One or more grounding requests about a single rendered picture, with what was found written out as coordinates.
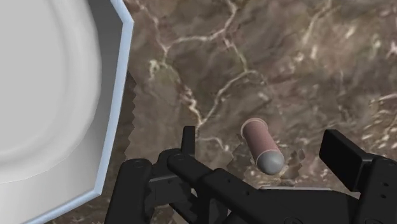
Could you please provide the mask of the white plate with blue rim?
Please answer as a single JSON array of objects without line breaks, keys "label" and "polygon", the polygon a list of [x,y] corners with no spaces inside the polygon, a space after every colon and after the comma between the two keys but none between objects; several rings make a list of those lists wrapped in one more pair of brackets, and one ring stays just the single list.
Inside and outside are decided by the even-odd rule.
[{"label": "white plate with blue rim", "polygon": [[0,224],[102,193],[133,27],[123,0],[0,0]]}]

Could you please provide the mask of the pink cylinder with grey tip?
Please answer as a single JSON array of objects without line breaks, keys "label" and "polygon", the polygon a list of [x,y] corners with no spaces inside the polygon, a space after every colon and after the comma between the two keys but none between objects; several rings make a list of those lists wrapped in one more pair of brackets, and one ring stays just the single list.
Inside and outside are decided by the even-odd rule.
[{"label": "pink cylinder with grey tip", "polygon": [[267,174],[275,175],[284,166],[284,155],[268,131],[268,125],[260,118],[246,120],[240,134],[249,148],[257,168]]}]

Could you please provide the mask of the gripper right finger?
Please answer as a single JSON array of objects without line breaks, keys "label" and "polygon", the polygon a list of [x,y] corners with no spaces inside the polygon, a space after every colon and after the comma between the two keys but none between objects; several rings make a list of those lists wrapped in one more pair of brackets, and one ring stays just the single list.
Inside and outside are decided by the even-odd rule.
[{"label": "gripper right finger", "polygon": [[324,132],[319,158],[360,196],[352,224],[397,224],[397,161],[367,153],[341,132]]}]

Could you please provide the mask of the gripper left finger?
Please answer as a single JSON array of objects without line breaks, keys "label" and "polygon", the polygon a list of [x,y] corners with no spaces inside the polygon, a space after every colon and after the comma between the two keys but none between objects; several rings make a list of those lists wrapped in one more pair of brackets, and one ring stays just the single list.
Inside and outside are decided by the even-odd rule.
[{"label": "gripper left finger", "polygon": [[161,152],[155,164],[124,161],[104,224],[150,224],[163,205],[188,224],[264,224],[260,192],[224,169],[208,168],[194,151],[195,128],[185,126],[181,147]]}]

